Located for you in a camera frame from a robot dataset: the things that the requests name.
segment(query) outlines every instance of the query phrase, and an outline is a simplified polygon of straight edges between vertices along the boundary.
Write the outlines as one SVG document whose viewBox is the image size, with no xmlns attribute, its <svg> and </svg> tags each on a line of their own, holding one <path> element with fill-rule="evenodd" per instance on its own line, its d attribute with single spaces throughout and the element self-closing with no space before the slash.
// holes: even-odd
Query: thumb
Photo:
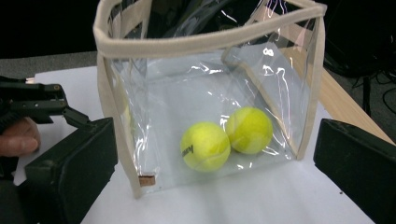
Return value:
<svg viewBox="0 0 396 224">
<path fill-rule="evenodd" d="M 23 156 L 37 148 L 38 142 L 33 137 L 0 135 L 0 156 Z"/>
</svg>

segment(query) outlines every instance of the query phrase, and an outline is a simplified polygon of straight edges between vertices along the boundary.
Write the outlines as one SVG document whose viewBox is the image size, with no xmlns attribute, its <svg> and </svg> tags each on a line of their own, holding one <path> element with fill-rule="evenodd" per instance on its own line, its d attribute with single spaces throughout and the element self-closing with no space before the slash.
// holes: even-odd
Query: tennis ball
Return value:
<svg viewBox="0 0 396 224">
<path fill-rule="evenodd" d="M 228 119 L 225 132 L 236 151 L 255 154 L 271 142 L 273 126 L 271 120 L 258 108 L 242 107 Z"/>
<path fill-rule="evenodd" d="M 184 162 L 193 170 L 212 172 L 222 167 L 231 152 L 230 140 L 219 125 L 198 122 L 184 132 L 180 141 Z"/>
</svg>

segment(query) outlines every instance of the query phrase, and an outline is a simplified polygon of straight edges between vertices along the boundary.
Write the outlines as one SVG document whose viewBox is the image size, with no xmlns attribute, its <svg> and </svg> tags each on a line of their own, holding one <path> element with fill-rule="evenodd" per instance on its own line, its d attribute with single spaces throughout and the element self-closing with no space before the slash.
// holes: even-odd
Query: white table surface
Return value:
<svg viewBox="0 0 396 224">
<path fill-rule="evenodd" d="M 70 106 L 100 119 L 96 67 L 37 74 L 36 83 L 59 83 Z M 173 189 L 133 197 L 120 163 L 82 223 L 373 223 L 313 162 L 318 126 L 330 115 L 318 105 L 314 131 L 305 158 L 262 167 Z M 40 153 L 75 128 L 63 118 L 39 125 Z M 20 159 L 15 183 L 24 180 L 23 166 L 37 157 Z"/>
</svg>

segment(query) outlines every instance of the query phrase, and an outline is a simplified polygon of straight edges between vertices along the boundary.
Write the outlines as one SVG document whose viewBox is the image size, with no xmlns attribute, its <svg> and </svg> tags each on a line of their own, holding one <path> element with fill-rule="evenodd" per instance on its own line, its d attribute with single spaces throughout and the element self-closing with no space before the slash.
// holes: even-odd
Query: table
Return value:
<svg viewBox="0 0 396 224">
<path fill-rule="evenodd" d="M 35 79 L 41 83 L 60 83 L 69 104 L 90 119 L 103 116 L 96 89 L 96 67 L 37 74 Z M 358 124 L 386 140 L 387 136 L 326 72 L 322 83 L 322 104 L 318 105 L 311 141 L 301 161 L 167 189 L 138 200 L 134 199 L 119 163 L 82 223 L 373 223 L 315 167 L 312 158 L 322 118 Z M 82 94 L 90 101 L 81 101 Z M 339 108 L 344 113 L 337 113 Z M 51 125 L 39 125 L 39 129 L 46 139 L 42 149 L 74 131 L 62 119 Z M 23 180 L 23 165 L 35 156 L 21 159 L 17 181 Z"/>
</svg>

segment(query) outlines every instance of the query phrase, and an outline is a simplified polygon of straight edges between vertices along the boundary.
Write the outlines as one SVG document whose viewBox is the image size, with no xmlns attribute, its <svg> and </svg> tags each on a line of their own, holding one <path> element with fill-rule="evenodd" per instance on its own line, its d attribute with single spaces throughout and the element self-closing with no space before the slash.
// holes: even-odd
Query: clear plastic bag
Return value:
<svg viewBox="0 0 396 224">
<path fill-rule="evenodd" d="M 105 70 L 115 101 L 116 109 L 110 112 L 120 118 L 125 134 L 122 141 L 126 141 L 132 157 L 129 159 L 133 161 L 133 170 L 140 179 L 143 192 L 243 173 L 304 156 L 318 95 L 324 7 L 310 2 L 260 1 L 249 13 L 243 27 L 277 20 L 288 14 L 295 18 L 286 23 L 269 22 L 268 30 L 262 32 L 247 29 L 246 37 L 242 37 L 243 31 L 238 31 L 241 29 L 238 25 L 231 32 L 198 34 L 207 30 L 205 24 L 211 20 L 210 15 L 213 17 L 220 12 L 231 17 L 225 13 L 225 8 L 235 2 L 238 1 L 203 1 L 195 11 L 189 11 L 185 15 L 187 19 L 181 18 L 182 22 L 167 32 L 167 35 L 173 34 L 170 36 L 190 35 L 179 38 L 181 46 L 174 44 L 174 49 L 168 47 L 172 47 L 172 41 L 177 38 L 147 40 L 140 46 L 143 49 L 140 53 L 134 52 L 140 49 L 123 53 L 114 45 L 106 55 L 99 46 L 99 54 L 104 54 L 103 61 L 98 59 L 98 63 L 104 62 L 103 67 L 99 66 L 99 72 Z M 145 36 L 148 27 L 144 20 L 131 25 L 126 19 L 129 18 L 128 10 L 136 4 L 144 3 L 123 2 L 113 7 L 113 16 L 108 22 L 110 39 L 120 39 L 117 41 L 121 43 Z M 207 6 L 213 8 L 213 13 L 205 14 L 200 20 L 197 15 L 204 15 L 202 12 Z M 317 14 L 298 16 L 304 7 L 317 7 Z M 236 41 L 226 38 L 225 44 L 217 44 L 217 48 L 205 47 L 205 36 L 227 36 L 235 32 L 242 33 Z M 199 42 L 193 40 L 202 41 L 203 47 L 200 49 Z M 139 48 L 137 40 L 134 41 L 126 43 L 134 43 Z M 155 48 L 150 47 L 150 43 L 158 44 L 159 50 L 151 51 Z M 273 136 L 270 144 L 253 155 L 232 150 L 228 160 L 216 172 L 200 173 L 190 169 L 180 153 L 183 133 L 202 121 L 216 123 L 225 129 L 231 114 L 246 106 L 259 108 L 271 120 Z M 126 162 L 123 166 L 131 169 Z"/>
</svg>

